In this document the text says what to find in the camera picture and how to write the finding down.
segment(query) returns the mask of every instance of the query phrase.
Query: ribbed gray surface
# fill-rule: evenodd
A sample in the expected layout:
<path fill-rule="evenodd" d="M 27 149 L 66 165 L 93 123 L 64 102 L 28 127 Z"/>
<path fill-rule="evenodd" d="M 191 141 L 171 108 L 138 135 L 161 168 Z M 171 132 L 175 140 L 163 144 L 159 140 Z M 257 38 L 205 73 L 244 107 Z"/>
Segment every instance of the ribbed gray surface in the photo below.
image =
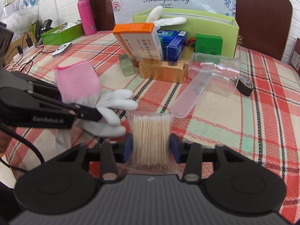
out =
<path fill-rule="evenodd" d="M 277 214 L 238 217 L 215 208 L 199 187 L 175 175 L 127 175 L 105 185 L 78 211 L 59 216 L 24 212 L 11 225 L 287 225 Z"/>

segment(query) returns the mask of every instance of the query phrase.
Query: plaid tablecloth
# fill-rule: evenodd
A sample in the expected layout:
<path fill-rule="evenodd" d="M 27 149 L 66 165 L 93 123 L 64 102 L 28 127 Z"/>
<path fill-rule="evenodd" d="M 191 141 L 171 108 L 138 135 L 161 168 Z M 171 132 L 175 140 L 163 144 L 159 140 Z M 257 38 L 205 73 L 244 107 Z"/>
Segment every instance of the plaid tablecloth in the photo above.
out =
<path fill-rule="evenodd" d="M 26 58 L 32 58 L 37 51 Z M 39 55 L 29 75 L 54 83 L 55 66 L 88 59 L 96 69 L 104 91 L 130 89 L 134 93 L 134 100 L 138 101 L 138 110 L 146 112 L 168 111 L 191 81 L 186 78 L 183 84 L 176 84 L 142 79 L 138 74 L 124 77 L 118 60 L 118 55 L 122 53 L 110 31 L 99 32 L 75 40 L 72 47 L 60 57 Z M 256 51 L 238 46 L 236 57 L 241 60 L 242 73 L 254 82 L 252 95 L 244 97 L 236 90 L 233 95 L 224 98 L 205 92 L 187 118 L 174 120 L 172 132 L 209 147 L 225 144 L 278 174 L 287 185 L 287 196 L 280 212 L 294 223 L 300 218 L 299 77 L 290 66 Z M 119 111 L 118 114 L 123 125 L 128 127 L 126 113 Z M 77 128 L 71 131 L 73 145 L 86 143 L 92 147 L 99 140 L 103 141 Z M 57 154 L 56 130 L 19 128 L 17 132 L 34 143 L 46 160 Z M 11 142 L 6 156 L 11 165 L 28 170 L 39 164 L 33 152 L 15 140 Z M 96 173 L 97 166 L 91 165 L 90 171 Z M 204 166 L 204 175 L 211 171 L 211 166 Z"/>

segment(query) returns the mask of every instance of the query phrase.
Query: pink glove cuff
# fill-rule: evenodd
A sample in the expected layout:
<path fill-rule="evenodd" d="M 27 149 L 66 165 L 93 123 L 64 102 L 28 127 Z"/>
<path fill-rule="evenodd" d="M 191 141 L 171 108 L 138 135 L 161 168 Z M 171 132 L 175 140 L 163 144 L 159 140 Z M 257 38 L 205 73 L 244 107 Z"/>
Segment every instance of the pink glove cuff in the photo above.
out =
<path fill-rule="evenodd" d="M 54 69 L 55 80 L 63 102 L 74 102 L 101 91 L 99 78 L 88 60 Z"/>

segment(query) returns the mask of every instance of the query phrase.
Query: orange and white box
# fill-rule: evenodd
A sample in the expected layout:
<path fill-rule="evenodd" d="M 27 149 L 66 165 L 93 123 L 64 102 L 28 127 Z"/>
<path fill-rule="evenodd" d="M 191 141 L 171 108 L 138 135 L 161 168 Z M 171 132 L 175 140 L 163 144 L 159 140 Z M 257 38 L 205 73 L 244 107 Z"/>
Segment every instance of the orange and white box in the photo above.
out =
<path fill-rule="evenodd" d="M 154 23 L 117 24 L 112 33 L 134 66 L 143 58 L 164 59 Z"/>

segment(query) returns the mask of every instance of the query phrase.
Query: pink bottle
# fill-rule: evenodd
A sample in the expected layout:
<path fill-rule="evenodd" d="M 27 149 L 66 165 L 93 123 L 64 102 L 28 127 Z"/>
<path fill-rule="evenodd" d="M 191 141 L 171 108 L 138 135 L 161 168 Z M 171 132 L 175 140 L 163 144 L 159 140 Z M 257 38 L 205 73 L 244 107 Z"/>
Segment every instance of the pink bottle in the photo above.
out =
<path fill-rule="evenodd" d="M 77 3 L 82 27 L 85 35 L 93 35 L 97 33 L 95 20 L 89 0 L 79 0 Z"/>

